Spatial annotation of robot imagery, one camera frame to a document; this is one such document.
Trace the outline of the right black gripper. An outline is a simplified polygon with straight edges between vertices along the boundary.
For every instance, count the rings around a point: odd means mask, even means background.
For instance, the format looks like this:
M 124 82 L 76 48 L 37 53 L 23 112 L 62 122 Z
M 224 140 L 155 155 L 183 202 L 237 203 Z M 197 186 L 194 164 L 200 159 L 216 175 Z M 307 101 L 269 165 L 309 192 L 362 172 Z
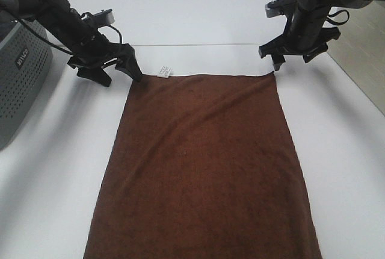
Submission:
M 279 71 L 286 62 L 287 55 L 301 56 L 308 63 L 317 55 L 328 50 L 327 43 L 337 40 L 340 31 L 337 27 L 323 27 L 325 19 L 290 19 L 287 21 L 283 34 L 259 47 L 259 55 L 269 55 L 274 71 Z

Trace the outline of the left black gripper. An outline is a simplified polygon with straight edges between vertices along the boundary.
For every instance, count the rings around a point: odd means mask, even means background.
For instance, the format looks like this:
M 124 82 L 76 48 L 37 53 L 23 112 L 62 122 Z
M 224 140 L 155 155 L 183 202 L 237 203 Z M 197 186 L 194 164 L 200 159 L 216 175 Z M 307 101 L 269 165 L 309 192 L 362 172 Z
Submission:
M 109 87 L 111 77 L 101 68 L 115 64 L 115 70 L 121 71 L 140 82 L 143 74 L 139 68 L 134 49 L 128 43 L 112 43 L 103 34 L 94 34 L 71 46 L 73 52 L 67 64 L 79 68 L 77 76 Z

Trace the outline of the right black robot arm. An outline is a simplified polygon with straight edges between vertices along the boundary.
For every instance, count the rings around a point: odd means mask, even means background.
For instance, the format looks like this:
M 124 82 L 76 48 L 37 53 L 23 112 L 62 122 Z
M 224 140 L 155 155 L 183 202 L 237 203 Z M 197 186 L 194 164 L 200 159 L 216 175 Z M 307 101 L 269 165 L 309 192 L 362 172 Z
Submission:
M 382 0 L 275 0 L 266 4 L 268 18 L 285 16 L 287 18 L 281 35 L 259 47 L 261 58 L 269 55 L 274 70 L 279 70 L 285 56 L 298 55 L 308 63 L 317 55 L 326 52 L 327 43 L 340 36 L 338 22 L 333 21 L 331 8 L 341 11 L 360 9 L 372 1 Z

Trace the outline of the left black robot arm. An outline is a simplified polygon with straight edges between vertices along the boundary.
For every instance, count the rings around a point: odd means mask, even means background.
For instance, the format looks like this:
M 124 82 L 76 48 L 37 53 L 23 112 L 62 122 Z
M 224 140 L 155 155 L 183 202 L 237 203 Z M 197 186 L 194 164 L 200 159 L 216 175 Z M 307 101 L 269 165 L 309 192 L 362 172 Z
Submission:
M 134 48 L 128 43 L 110 42 L 99 32 L 99 28 L 112 27 L 111 9 L 79 14 L 68 0 L 1 0 L 1 21 L 12 20 L 45 43 L 48 40 L 27 23 L 37 21 L 49 31 L 63 44 L 60 50 L 70 55 L 67 64 L 77 69 L 78 77 L 109 87 L 111 78 L 104 69 L 111 65 L 136 82 L 143 77 Z

